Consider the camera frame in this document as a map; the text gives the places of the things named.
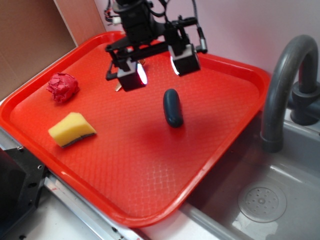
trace sink drain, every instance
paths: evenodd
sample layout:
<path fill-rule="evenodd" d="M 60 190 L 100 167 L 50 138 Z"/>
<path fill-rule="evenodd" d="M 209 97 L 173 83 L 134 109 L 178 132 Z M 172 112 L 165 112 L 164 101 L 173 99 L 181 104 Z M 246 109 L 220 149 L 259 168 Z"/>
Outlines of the sink drain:
<path fill-rule="evenodd" d="M 258 223 L 269 223 L 284 214 L 287 200 L 284 192 L 269 182 L 254 182 L 238 196 L 241 212 Z"/>

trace dark blue oval object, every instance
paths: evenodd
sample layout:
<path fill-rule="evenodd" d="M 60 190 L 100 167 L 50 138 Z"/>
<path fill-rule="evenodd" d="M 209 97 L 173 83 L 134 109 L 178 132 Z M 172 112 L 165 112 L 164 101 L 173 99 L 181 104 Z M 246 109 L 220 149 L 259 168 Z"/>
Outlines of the dark blue oval object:
<path fill-rule="evenodd" d="M 178 128 L 184 123 L 179 95 L 170 88 L 163 96 L 163 109 L 166 122 L 173 128 Z"/>

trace white wall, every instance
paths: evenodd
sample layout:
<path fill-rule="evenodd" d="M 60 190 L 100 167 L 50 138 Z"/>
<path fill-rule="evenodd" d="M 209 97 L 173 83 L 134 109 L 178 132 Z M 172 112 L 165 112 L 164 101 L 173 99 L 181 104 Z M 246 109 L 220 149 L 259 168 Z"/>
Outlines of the white wall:
<path fill-rule="evenodd" d="M 95 0 L 103 18 L 107 0 Z M 157 0 L 155 10 L 161 12 Z M 210 54 L 236 60 L 272 73 L 287 43 L 308 34 L 320 46 L 320 0 L 198 0 L 198 18 Z M 170 20 L 193 16 L 191 0 L 171 0 Z M 113 26 L 105 27 L 107 31 Z M 194 27 L 189 35 L 198 45 Z"/>

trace red tray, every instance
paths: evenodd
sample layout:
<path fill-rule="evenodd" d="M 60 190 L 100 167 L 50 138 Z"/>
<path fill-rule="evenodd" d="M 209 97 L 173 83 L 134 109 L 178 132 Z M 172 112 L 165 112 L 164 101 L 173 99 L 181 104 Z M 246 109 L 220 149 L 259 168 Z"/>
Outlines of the red tray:
<path fill-rule="evenodd" d="M 88 40 L 13 93 L 0 106 L 0 125 L 63 181 L 113 220 L 154 224 L 176 210 L 262 107 L 269 76 L 259 68 L 201 54 L 201 71 L 178 77 L 168 54 L 144 65 L 148 85 L 115 92 L 106 81 L 107 43 L 118 32 Z M 56 72 L 79 81 L 68 102 L 51 99 Z M 171 128 L 163 97 L 177 90 L 184 124 Z M 81 113 L 97 135 L 59 147 L 48 129 Z"/>

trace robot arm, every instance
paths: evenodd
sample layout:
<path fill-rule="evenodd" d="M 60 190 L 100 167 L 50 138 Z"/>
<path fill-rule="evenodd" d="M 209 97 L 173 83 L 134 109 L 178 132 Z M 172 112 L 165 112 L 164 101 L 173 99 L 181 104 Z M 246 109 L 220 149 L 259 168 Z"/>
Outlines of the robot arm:
<path fill-rule="evenodd" d="M 126 36 L 108 45 L 106 51 L 112 61 L 106 79 L 119 79 L 125 91 L 143 87 L 138 83 L 137 61 L 169 51 L 173 67 L 179 76 L 192 73 L 200 69 L 197 52 L 206 53 L 207 46 L 204 34 L 196 17 L 169 21 L 166 16 L 168 2 L 159 0 L 164 12 L 152 11 L 153 3 L 147 0 L 116 0 L 113 11 L 119 15 Z M 155 21 L 155 17 L 165 17 L 165 23 Z M 185 27 L 197 25 L 200 36 L 200 46 L 194 48 L 185 32 Z M 164 36 L 164 41 L 152 44 L 158 37 Z M 118 72 L 112 73 L 115 66 Z"/>

